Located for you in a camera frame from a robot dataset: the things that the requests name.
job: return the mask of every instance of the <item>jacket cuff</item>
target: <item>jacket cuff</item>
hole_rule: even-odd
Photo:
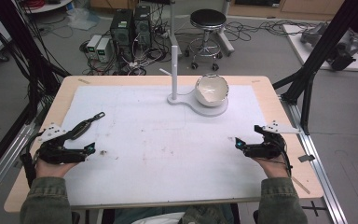
[[[64,196],[66,197],[65,179],[59,177],[36,178],[28,193],[29,196]]]
[[[261,182],[261,196],[274,196],[280,194],[297,195],[291,178],[269,178]]]

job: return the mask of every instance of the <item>plug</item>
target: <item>plug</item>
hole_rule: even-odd
[[[162,38],[167,39],[167,38],[168,38],[168,33],[167,33],[167,32],[165,32],[165,33],[164,33],[164,34],[162,34],[161,36],[162,36]]]

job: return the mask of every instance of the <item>power supply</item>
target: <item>power supply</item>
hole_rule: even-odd
[[[131,9],[120,8],[115,11],[110,33],[113,41],[120,46],[131,46],[135,38],[135,25]]]
[[[100,43],[102,36],[101,35],[94,35],[92,39],[87,44],[87,54],[90,59],[98,60],[98,54],[97,54],[97,47]]]
[[[98,59],[101,63],[108,63],[113,57],[113,49],[110,43],[110,38],[103,37],[97,47]]]
[[[135,32],[138,39],[138,49],[152,47],[150,6],[138,6],[135,8]]]

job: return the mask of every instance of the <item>white board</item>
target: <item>white board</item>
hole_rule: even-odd
[[[179,86],[179,93],[192,90]],[[95,142],[96,153],[67,176],[73,206],[121,206],[257,198],[266,178],[235,148],[235,137],[261,143],[265,125],[251,86],[230,86],[227,111],[205,118],[169,105],[169,86],[79,87],[62,127],[104,112],[68,148]]]
[[[300,32],[303,31],[303,29],[301,29],[301,27],[294,26],[294,25],[284,25],[283,29],[286,33],[289,33],[289,34],[298,33],[297,35],[289,35],[288,37],[289,37],[290,43],[292,44],[293,48],[295,49],[295,52],[296,52],[299,60],[301,61],[301,64],[304,64],[305,61],[310,56],[310,53],[313,51],[313,47],[309,43],[307,43],[307,44],[301,43],[301,41],[300,41],[301,33]],[[358,71],[358,54],[356,53],[352,57],[353,57],[353,59],[356,59],[356,61],[351,63],[350,65],[348,65],[344,69],[344,71]],[[321,69],[333,70],[331,65],[327,62],[324,62],[322,64]]]

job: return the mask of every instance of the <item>sleeve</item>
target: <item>sleeve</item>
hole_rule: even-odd
[[[20,223],[71,224],[65,180],[58,177],[35,179],[21,207]]]
[[[258,224],[308,223],[290,178],[271,178],[261,182]]]

